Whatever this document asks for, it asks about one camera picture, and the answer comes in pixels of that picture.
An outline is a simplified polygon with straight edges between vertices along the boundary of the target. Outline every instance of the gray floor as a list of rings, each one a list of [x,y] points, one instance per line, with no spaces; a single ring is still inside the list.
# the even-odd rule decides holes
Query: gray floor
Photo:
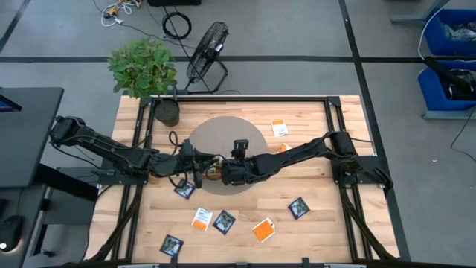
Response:
[[[110,0],[97,0],[100,7]],[[7,0],[0,11],[0,34],[22,1]],[[422,26],[392,25],[392,14],[423,10],[428,0],[346,0],[356,42],[363,57],[416,57]],[[451,8],[476,9],[476,1],[454,0]],[[204,0],[198,7],[179,7],[193,23],[195,45],[212,22],[230,28],[223,55],[351,56],[341,11],[336,0]],[[164,12],[151,7],[160,21]],[[147,33],[163,36],[147,10],[121,18]],[[31,1],[0,57],[107,56],[112,49],[142,35],[129,28],[100,25],[91,1]],[[167,47],[184,55],[180,47]],[[425,41],[422,53],[428,54]],[[243,94],[360,95],[353,63],[232,62],[222,90]],[[105,63],[0,63],[0,86],[62,86],[59,113],[84,118],[88,125],[111,134],[119,95]],[[187,82],[186,64],[178,64],[179,87]],[[476,265],[476,165],[449,149],[463,122],[421,119],[425,102],[417,76],[424,65],[366,63],[377,121],[395,183],[402,222],[413,261]],[[212,68],[206,81],[220,75]],[[193,86],[203,89],[202,84]],[[472,143],[476,126],[470,123],[456,148],[476,155]],[[85,167],[47,149],[42,161],[50,166]],[[78,238],[78,244],[84,241]]]

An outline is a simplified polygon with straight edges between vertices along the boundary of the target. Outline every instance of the white cable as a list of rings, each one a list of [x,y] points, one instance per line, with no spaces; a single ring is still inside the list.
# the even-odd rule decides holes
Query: white cable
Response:
[[[126,13],[127,15],[130,15],[132,14],[132,8],[130,6],[135,6],[137,7],[138,6],[138,2],[136,0],[134,0],[135,4],[133,3],[120,3],[120,7],[118,7],[118,3],[114,3],[114,4],[110,4],[109,6],[105,7],[102,11],[101,11],[101,24],[104,26],[104,27],[111,27],[113,25],[115,25],[116,23],[119,23],[121,22],[122,23],[122,20],[119,20],[118,17],[116,16],[112,16],[114,18],[114,22],[107,25],[104,23],[104,13],[106,12],[106,10],[108,10],[109,8],[111,7],[116,7],[118,9],[118,12],[119,10],[124,10],[124,13]]]
[[[425,30],[426,30],[428,24],[430,23],[430,21],[431,21],[441,10],[443,10],[450,2],[451,2],[451,0],[450,0],[448,3],[444,4],[437,12],[435,12],[435,13],[433,14],[433,16],[431,16],[431,18],[426,22],[425,27],[423,27],[422,35],[419,37],[419,43],[418,43],[418,55],[419,55],[419,57],[422,58],[422,60],[424,60],[425,58],[422,56],[422,52],[420,51],[420,48],[421,48],[421,46],[422,46],[422,40],[423,40],[423,35],[425,34]]]

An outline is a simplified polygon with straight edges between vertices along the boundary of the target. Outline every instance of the round gray mat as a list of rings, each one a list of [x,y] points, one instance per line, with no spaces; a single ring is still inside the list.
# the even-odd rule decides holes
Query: round gray mat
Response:
[[[220,116],[209,119],[200,124],[190,135],[193,146],[204,153],[231,156],[233,142],[237,139],[249,140],[246,156],[254,156],[267,152],[266,140],[263,134],[250,122],[234,117]],[[238,194],[253,185],[224,185],[222,180],[210,181],[203,176],[203,189],[212,194],[231,195]]]

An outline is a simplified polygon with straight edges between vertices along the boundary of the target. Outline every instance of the fan grille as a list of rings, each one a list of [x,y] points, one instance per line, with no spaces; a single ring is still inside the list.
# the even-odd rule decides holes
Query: fan grille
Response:
[[[197,45],[187,68],[187,77],[191,83],[200,81],[211,67],[219,51],[218,45],[223,45],[228,35],[228,27],[224,22],[214,22]]]

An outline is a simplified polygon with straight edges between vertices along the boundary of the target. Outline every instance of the green leaves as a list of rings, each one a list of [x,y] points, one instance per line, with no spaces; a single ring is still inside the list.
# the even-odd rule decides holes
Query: green leaves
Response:
[[[127,88],[131,98],[166,94],[177,85],[172,53],[162,43],[141,39],[111,53],[109,70],[118,82],[114,92]]]

